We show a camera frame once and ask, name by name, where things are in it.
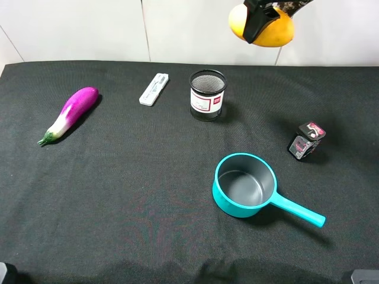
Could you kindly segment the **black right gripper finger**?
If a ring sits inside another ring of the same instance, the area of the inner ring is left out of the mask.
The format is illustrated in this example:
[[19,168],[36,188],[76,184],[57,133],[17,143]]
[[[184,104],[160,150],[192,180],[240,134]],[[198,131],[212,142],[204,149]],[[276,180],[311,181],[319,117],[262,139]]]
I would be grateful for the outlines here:
[[279,8],[281,11],[286,13],[289,17],[293,17],[296,12],[299,12],[313,0],[305,1],[270,1],[274,7]]

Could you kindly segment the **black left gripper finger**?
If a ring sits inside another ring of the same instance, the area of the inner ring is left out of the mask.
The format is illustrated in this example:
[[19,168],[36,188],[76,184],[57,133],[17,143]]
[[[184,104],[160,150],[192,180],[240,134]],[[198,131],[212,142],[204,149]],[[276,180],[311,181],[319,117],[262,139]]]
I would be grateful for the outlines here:
[[252,44],[261,32],[272,22],[280,18],[273,6],[273,1],[245,0],[247,7],[243,38]]

